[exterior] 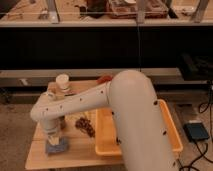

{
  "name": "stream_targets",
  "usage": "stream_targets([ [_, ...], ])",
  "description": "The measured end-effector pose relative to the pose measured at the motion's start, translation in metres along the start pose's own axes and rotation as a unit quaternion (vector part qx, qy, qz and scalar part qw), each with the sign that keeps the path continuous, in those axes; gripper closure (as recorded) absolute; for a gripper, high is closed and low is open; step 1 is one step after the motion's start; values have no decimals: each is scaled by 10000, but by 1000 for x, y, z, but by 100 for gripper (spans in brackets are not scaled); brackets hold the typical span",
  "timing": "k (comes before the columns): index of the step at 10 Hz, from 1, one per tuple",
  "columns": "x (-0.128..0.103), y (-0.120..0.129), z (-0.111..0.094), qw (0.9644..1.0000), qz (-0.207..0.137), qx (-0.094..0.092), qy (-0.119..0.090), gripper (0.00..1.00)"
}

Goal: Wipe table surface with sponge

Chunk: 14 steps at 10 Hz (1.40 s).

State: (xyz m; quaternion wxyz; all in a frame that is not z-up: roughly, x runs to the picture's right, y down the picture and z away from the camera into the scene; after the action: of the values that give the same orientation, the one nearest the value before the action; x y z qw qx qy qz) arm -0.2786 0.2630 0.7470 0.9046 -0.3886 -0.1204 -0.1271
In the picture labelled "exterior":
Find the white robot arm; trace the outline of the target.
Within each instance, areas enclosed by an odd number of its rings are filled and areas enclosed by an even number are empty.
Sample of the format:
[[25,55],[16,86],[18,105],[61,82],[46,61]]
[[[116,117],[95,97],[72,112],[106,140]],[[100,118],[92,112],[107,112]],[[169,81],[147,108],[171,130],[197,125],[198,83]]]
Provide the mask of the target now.
[[42,95],[30,116],[53,133],[59,117],[103,107],[112,110],[128,171],[178,171],[153,84],[139,71],[122,71],[109,82],[63,100]]

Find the red object behind arm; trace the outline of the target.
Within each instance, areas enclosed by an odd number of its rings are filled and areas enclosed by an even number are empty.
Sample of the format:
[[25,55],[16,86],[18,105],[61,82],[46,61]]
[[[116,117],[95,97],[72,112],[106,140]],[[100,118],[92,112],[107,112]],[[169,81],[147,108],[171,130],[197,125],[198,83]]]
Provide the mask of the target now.
[[112,78],[113,78],[113,77],[112,77],[112,76],[109,76],[109,75],[102,76],[102,77],[100,77],[100,78],[97,79],[97,83],[98,83],[98,84],[102,84],[102,83],[111,81]]

